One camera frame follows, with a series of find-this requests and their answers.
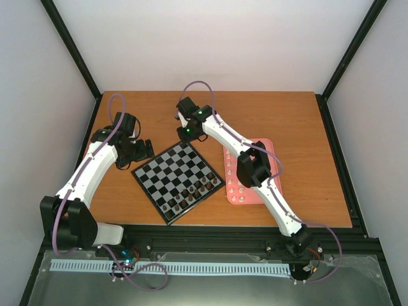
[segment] black and white checkered board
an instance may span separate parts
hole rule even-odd
[[[167,225],[225,186],[190,143],[175,144],[132,174]]]

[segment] brown tabletop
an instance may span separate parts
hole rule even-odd
[[[114,92],[105,92],[92,132],[110,125],[107,104]],[[142,123],[141,139],[152,140],[156,154],[179,141],[174,119],[180,92],[121,92],[126,111]],[[200,106],[210,105],[208,92],[188,92]],[[351,227],[349,212],[313,92],[215,92],[216,110],[247,138],[269,138],[284,165],[282,192],[293,211],[305,221]],[[113,100],[113,116],[121,110]],[[222,146],[209,138],[193,146],[223,177]],[[112,166],[92,200],[91,212],[100,222],[165,224],[129,170]],[[225,187],[199,203],[174,225],[276,226],[263,204],[233,205]]]

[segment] pink tray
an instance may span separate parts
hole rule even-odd
[[[273,144],[269,139],[251,138],[251,141],[252,142],[261,141],[265,145],[266,150],[268,150],[269,152],[275,153],[273,151]],[[238,181],[237,159],[235,158],[235,156],[232,154],[229,154],[227,148],[224,148],[223,151],[224,151],[225,182],[226,182],[226,192],[227,192],[228,201],[235,205],[263,204],[262,199],[258,196],[258,194],[254,190],[252,190],[251,188],[244,187]],[[272,156],[268,156],[268,158],[269,158],[271,172],[277,173],[278,166],[277,166],[276,160],[274,160]],[[275,181],[276,187],[278,188],[279,192],[282,194],[281,181],[279,180],[279,177],[275,177],[274,181]]]

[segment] purple cable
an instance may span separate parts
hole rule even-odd
[[[335,234],[335,232],[334,232],[331,228],[329,228],[327,225],[325,225],[325,224],[316,223],[316,222],[305,222],[305,221],[301,221],[301,220],[299,220],[299,219],[293,217],[293,216],[285,209],[285,207],[282,205],[281,201],[279,201],[278,197],[277,197],[276,194],[275,194],[275,191],[273,191],[273,188],[271,188],[270,186],[268,186],[268,187],[269,187],[269,190],[270,190],[270,192],[272,193],[273,197],[275,198],[275,201],[279,204],[280,208],[281,208],[281,209],[284,211],[284,213],[285,213],[286,215],[288,215],[292,220],[294,220],[294,221],[296,221],[296,222],[298,222],[298,223],[300,223],[300,224],[305,224],[305,225],[308,225],[308,226],[319,226],[319,227],[321,227],[321,228],[326,228],[326,229],[333,235],[334,239],[336,240],[337,247],[339,248],[339,262],[337,263],[337,265],[335,266],[335,268],[334,268],[328,275],[326,275],[326,276],[324,276],[324,277],[322,277],[322,278],[320,278],[320,279],[317,279],[317,280],[315,280],[315,281],[314,281],[314,280],[306,281],[305,283],[306,283],[306,284],[316,284],[316,283],[318,283],[318,282],[322,282],[322,281],[328,279],[329,277],[331,277],[331,276],[337,271],[337,269],[339,269],[340,264],[342,263],[342,258],[343,258],[342,246],[340,245],[339,238],[337,238],[337,235]]]
[[[94,157],[108,142],[109,140],[114,136],[114,134],[117,132],[117,130],[119,129],[120,125],[122,124],[123,121],[123,117],[125,116],[125,111],[126,111],[126,100],[125,97],[122,94],[113,94],[108,102],[108,105],[110,105],[112,103],[112,99],[116,96],[119,96],[122,99],[122,113],[120,115],[119,121],[117,123],[117,125],[114,127],[114,129],[112,130],[112,132],[108,135],[108,137],[106,137],[106,139],[101,143],[101,145],[96,148],[96,150],[92,153],[92,157]],[[85,168],[88,166],[88,164],[91,162],[92,157],[88,157],[88,159],[85,161],[85,163],[81,166],[81,168],[78,170],[78,173],[75,175],[75,178],[72,181],[72,188],[74,188],[81,176],[81,174],[84,172]],[[58,211],[57,211],[57,215],[55,216],[55,221],[54,221],[54,227],[52,228],[52,249],[54,250],[54,253],[58,256],[62,256],[65,254],[69,254],[70,252],[76,250],[77,248],[74,247],[64,253],[61,253],[58,251],[58,247],[57,247],[57,232],[58,232],[58,225],[59,225],[59,220],[61,218],[62,215],[62,211],[64,210],[65,204],[69,198],[69,195],[72,193],[72,190],[69,189],[67,191],[67,193],[65,194],[65,197],[62,199],[61,204],[59,205]]]
[[[208,90],[210,91],[210,95],[211,95],[212,116],[214,117],[215,121],[216,121],[218,124],[220,124],[220,126],[223,128],[223,130],[225,130],[225,132],[227,132],[229,135],[231,135],[237,142],[241,142],[241,139],[239,139],[239,137],[237,137],[233,132],[231,132],[231,131],[230,131],[228,128],[226,128],[224,125],[221,125],[221,121],[218,120],[217,116],[215,115],[215,98],[214,98],[214,93],[213,93],[213,91],[212,91],[212,89],[211,89],[211,86],[209,86],[208,83],[206,83],[206,82],[204,82],[204,81],[200,81],[200,80],[191,82],[190,84],[188,84],[188,85],[183,89],[183,91],[182,91],[182,93],[181,93],[181,95],[180,95],[180,98],[179,98],[178,100],[180,101],[180,100],[183,98],[183,96],[184,96],[184,94],[186,93],[186,91],[188,90],[188,88],[189,88],[190,86],[192,86],[193,84],[204,84],[205,86],[207,86]],[[278,177],[279,175],[282,174],[282,172],[283,172],[283,164],[282,164],[282,162],[279,160],[279,158],[278,158],[275,154],[273,154],[272,152],[269,152],[269,151],[267,151],[267,150],[265,150],[265,149],[263,149],[263,148],[259,148],[259,147],[255,146],[255,145],[252,145],[252,144],[250,144],[250,143],[244,142],[243,144],[246,145],[247,147],[252,148],[252,149],[255,149],[255,150],[264,152],[265,154],[268,154],[269,156],[272,156],[273,159],[276,160],[276,162],[279,164],[279,171],[278,171],[276,174],[273,174],[273,175],[271,176],[272,179],[274,179],[275,177]]]
[[[120,265],[119,261],[117,260],[115,254],[112,252],[112,250],[111,250],[107,245],[105,245],[105,244],[103,244],[102,247],[104,247],[104,248],[109,252],[109,254],[111,255],[111,257],[113,258],[113,261],[114,261],[114,262],[116,263],[116,265],[117,265],[117,268],[116,268],[116,269],[119,269],[119,270],[122,272],[123,276],[125,276],[125,278],[126,278],[132,285],[136,286],[137,288],[139,288],[139,289],[141,289],[141,290],[144,290],[144,291],[157,291],[157,290],[160,290],[160,289],[162,289],[163,287],[165,287],[165,285],[167,285],[167,282],[168,282],[168,274],[167,274],[167,269],[166,269],[165,266],[160,265],[159,263],[149,263],[149,264],[147,264],[147,265],[145,265],[145,266],[142,266],[141,268],[137,269],[137,270],[134,271],[132,274],[129,274],[129,275],[128,275],[128,274],[126,274],[126,272],[123,270],[122,266]],[[150,267],[150,266],[158,266],[158,267],[159,267],[160,269],[162,269],[163,272],[164,272],[164,281],[163,281],[163,283],[162,283],[159,287],[156,287],[156,288],[146,288],[146,287],[143,287],[143,286],[141,286],[141,285],[139,285],[139,284],[133,282],[133,280],[131,279],[132,276],[136,275],[137,273],[143,271],[144,269],[146,269],[146,268],[148,268],[148,267]]]

